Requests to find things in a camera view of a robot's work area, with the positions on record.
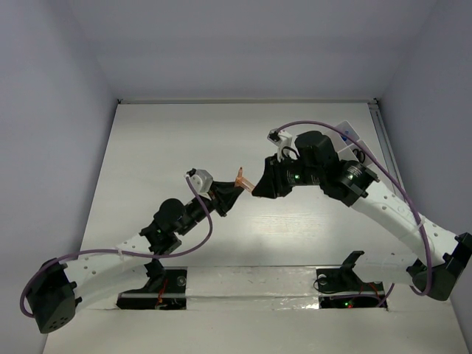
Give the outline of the orange highlighter pen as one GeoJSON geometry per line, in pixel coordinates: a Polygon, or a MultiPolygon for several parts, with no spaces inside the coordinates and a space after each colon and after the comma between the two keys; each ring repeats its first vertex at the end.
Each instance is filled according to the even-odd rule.
{"type": "Polygon", "coordinates": [[[254,189],[254,185],[243,175],[243,168],[240,167],[237,176],[235,178],[235,186],[236,187],[241,187],[248,191],[249,193],[252,193],[254,189]]]}

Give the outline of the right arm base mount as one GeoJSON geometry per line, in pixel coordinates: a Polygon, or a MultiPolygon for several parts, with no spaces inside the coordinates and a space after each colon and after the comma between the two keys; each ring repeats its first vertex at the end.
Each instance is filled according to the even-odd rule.
{"type": "Polygon", "coordinates": [[[339,266],[318,268],[313,288],[321,309],[387,309],[383,283],[363,282],[353,271],[363,251],[353,251],[339,266]]]}

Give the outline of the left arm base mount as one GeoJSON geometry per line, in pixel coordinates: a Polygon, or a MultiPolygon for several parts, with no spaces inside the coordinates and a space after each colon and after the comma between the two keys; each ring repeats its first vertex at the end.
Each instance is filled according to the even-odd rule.
{"type": "Polygon", "coordinates": [[[145,265],[147,282],[117,297],[121,310],[186,310],[187,268],[165,268],[158,260],[145,265]]]}

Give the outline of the black scissors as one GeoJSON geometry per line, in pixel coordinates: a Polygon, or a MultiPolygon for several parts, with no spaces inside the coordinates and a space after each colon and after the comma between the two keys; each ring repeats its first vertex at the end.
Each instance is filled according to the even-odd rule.
{"type": "Polygon", "coordinates": [[[353,149],[353,154],[355,155],[355,157],[360,163],[364,163],[366,161],[366,155],[363,150],[359,150],[358,148],[355,148],[353,149]]]}

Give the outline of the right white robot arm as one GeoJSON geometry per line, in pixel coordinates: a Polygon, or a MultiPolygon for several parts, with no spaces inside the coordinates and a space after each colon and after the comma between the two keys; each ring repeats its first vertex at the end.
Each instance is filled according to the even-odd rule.
{"type": "Polygon", "coordinates": [[[367,216],[412,254],[391,254],[383,259],[353,251],[339,268],[331,269],[324,285],[342,291],[364,282],[390,282],[415,287],[438,301],[451,295],[471,258],[471,234],[455,235],[413,211],[375,172],[356,160],[343,160],[329,136],[308,131],[293,138],[273,130],[268,140],[277,153],[265,158],[263,176],[252,190],[254,197],[281,198],[294,187],[318,186],[329,198],[367,216]]]}

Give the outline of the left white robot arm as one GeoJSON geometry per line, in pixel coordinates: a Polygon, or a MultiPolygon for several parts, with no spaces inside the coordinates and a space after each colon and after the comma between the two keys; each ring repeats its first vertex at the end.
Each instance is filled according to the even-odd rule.
{"type": "Polygon", "coordinates": [[[199,250],[213,230],[185,251],[177,250],[179,237],[202,220],[211,226],[212,212],[226,217],[243,188],[233,182],[214,181],[206,192],[198,192],[194,186],[190,191],[194,195],[190,202],[167,199],[148,226],[111,249],[87,249],[46,261],[21,292],[21,313],[34,319],[39,331],[47,334],[62,328],[88,306],[126,291],[131,283],[128,275],[134,271],[144,290],[159,289],[165,278],[161,261],[199,250]]]}

